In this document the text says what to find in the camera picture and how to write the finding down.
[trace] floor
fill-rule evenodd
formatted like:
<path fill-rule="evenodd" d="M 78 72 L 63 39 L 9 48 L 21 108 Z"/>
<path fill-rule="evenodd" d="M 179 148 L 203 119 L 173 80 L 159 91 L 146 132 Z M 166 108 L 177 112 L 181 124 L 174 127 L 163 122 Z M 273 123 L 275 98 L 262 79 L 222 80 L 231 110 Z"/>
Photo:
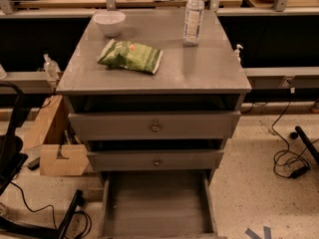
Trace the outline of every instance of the floor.
<path fill-rule="evenodd" d="M 287 108 L 283 104 L 245 104 L 242 117 L 231 140 L 227 142 L 219 169 L 210 184 L 214 219 L 218 236 L 228 239 L 317 239 L 319 238 L 319 165 L 308 150 L 302 155 L 311 170 L 296 179 L 286 179 L 273 171 L 274 155 L 287 149 L 287 143 L 275 133 L 272 125 Z M 304 144 L 290 133 L 300 125 L 311 141 L 319 138 L 319 114 L 310 112 L 312 103 L 291 103 L 274 129 L 289 143 L 290 150 L 300 153 Z M 7 122 L 0 121 L 0 133 Z M 28 120 L 17 133 L 23 135 L 32 126 Z M 319 150 L 319 141 L 314 143 Z M 40 147 L 27 149 L 29 160 L 39 154 Z M 279 167 L 281 175 L 289 175 L 300 163 Z M 97 238 L 102 208 L 103 187 L 95 173 L 83 176 L 52 177 L 39 175 L 24 166 L 14 182 L 20 185 L 32 209 L 54 205 L 56 223 L 60 224 L 77 189 L 86 199 L 82 207 L 92 219 L 92 230 L 87 238 Z M 52 210 L 39 213 L 28 211 L 21 193 L 9 185 L 0 196 L 2 215 L 11 220 L 53 227 Z M 67 237 L 74 238 L 85 227 L 85 219 L 77 215 Z M 264 227 L 271 236 L 264 235 Z M 30 238 L 0 232 L 0 238 Z"/>

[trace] power outlet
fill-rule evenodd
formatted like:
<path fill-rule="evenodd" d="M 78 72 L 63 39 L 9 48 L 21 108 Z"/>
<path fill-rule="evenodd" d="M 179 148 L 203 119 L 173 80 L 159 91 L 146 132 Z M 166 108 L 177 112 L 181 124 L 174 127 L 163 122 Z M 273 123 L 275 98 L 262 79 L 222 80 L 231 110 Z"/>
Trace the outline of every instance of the power outlet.
<path fill-rule="evenodd" d="M 279 88 L 282 88 L 282 89 L 289 89 L 289 88 L 291 88 L 292 82 L 293 82 L 294 79 L 295 79 L 294 76 L 285 76 L 285 77 L 282 79 L 282 81 L 281 81 L 281 83 L 280 83 L 280 85 L 279 85 Z"/>

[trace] bowl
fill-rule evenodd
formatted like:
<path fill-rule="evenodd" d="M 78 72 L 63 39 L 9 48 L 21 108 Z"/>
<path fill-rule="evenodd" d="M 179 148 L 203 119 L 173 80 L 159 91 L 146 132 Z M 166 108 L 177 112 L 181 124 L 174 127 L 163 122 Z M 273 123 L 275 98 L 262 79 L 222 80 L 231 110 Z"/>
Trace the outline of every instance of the bowl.
<path fill-rule="evenodd" d="M 98 28 L 108 37 L 115 37 L 121 33 L 126 15 L 120 11 L 104 11 L 94 15 Z"/>

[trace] chip bag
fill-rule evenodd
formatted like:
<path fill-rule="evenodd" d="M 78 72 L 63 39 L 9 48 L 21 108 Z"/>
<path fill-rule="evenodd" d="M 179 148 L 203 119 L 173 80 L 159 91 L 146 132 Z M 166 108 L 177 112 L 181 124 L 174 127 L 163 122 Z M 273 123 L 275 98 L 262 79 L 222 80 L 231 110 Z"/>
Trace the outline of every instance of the chip bag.
<path fill-rule="evenodd" d="M 112 39 L 103 49 L 98 63 L 109 67 L 155 74 L 160 66 L 162 50 L 131 42 Z"/>

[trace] drawer knob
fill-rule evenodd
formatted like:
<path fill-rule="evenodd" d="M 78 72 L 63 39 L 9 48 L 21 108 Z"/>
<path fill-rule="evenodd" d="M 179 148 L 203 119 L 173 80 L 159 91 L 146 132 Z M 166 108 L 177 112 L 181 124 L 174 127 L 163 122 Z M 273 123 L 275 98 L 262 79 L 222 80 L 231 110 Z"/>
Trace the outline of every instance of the drawer knob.
<path fill-rule="evenodd" d="M 154 123 L 153 126 L 152 126 L 152 131 L 153 132 L 158 132 L 160 131 L 160 127 L 158 124 Z"/>
<path fill-rule="evenodd" d="M 160 166 L 161 162 L 159 159 L 154 160 L 154 166 Z"/>

